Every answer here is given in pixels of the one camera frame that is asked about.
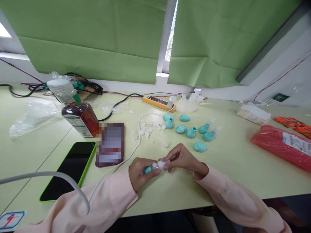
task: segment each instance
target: pink sleeve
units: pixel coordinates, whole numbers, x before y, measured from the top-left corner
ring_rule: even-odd
[[[257,228],[258,232],[292,232],[281,216],[241,184],[208,166],[209,173],[198,182],[211,195],[219,209],[231,221]]]
[[[95,184],[82,188],[88,199],[94,187]],[[88,215],[84,215],[86,206],[82,198],[73,191],[62,195],[42,222],[15,232],[105,232],[137,198],[127,167],[100,183],[90,203]]]

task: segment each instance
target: power strip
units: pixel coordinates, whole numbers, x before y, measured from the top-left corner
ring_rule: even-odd
[[[151,104],[151,105],[154,105],[156,107],[159,107],[161,109],[164,109],[165,111],[169,111],[170,110],[170,108],[167,108],[167,101],[155,98],[153,96],[144,95],[143,101],[148,103],[148,104]],[[172,110],[170,112],[175,112],[175,110],[176,110],[176,105],[173,105]]]

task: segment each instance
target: hand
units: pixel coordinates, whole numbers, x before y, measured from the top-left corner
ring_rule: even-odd
[[[156,160],[150,159],[142,159],[142,158],[135,158],[132,164],[129,167],[129,176],[130,181],[133,186],[135,192],[137,192],[141,187],[143,187],[149,180],[153,177],[158,176],[161,174],[161,170],[152,170],[148,174],[143,174],[144,167],[148,167],[153,163],[157,163]]]
[[[163,167],[163,169],[168,170],[169,173],[172,172],[172,168],[183,168],[193,171],[196,180],[201,180],[208,174],[208,167],[198,161],[182,143],[175,146],[166,157],[159,160],[170,160],[170,162]]]

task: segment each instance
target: green curtain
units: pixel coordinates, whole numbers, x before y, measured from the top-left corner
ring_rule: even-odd
[[[1,0],[38,72],[155,84],[167,0]]]
[[[236,77],[298,0],[178,0],[168,83],[219,88]]]

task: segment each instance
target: red package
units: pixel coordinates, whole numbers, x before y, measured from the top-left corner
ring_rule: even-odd
[[[311,171],[311,141],[308,139],[263,125],[250,141],[302,169]]]

